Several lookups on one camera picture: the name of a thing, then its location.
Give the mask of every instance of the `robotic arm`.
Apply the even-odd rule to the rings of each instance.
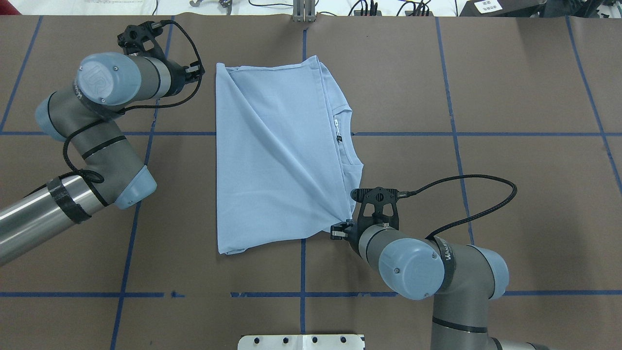
[[[190,41],[197,61],[180,66],[166,58],[156,37],[173,24]],[[146,50],[144,44],[153,48]],[[88,220],[114,203],[127,209],[156,189],[156,182],[114,120],[135,108],[165,108],[194,96],[205,73],[187,33],[174,21],[128,26],[118,35],[124,54],[105,52],[82,60],[73,84],[54,92],[37,108],[41,129],[64,142],[63,156],[72,169],[21,201],[0,210],[0,266],[69,227]],[[172,105],[131,106],[136,101],[178,94],[196,82],[194,92]],[[77,169],[67,156],[69,143],[86,167]]]
[[[464,175],[448,179],[465,177],[492,178],[513,187],[504,202],[482,213],[499,209],[516,194],[514,184],[498,177]],[[450,244],[435,233],[425,240],[417,240],[398,230],[397,200],[448,179],[414,193],[382,187],[355,189],[352,199],[361,203],[357,221],[333,225],[330,238],[349,241],[355,253],[403,297],[422,300],[434,295],[430,350],[554,350],[488,336],[488,300],[501,298],[509,283],[508,266],[499,254],[474,245]],[[368,204],[374,206],[374,213],[369,217],[364,215]],[[384,206],[392,207],[391,216],[383,214]],[[482,213],[435,232],[486,215]]]

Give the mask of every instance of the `light blue cloth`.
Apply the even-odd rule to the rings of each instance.
[[[216,65],[220,253],[307,238],[352,217],[363,164],[351,116],[316,56],[274,68]]]

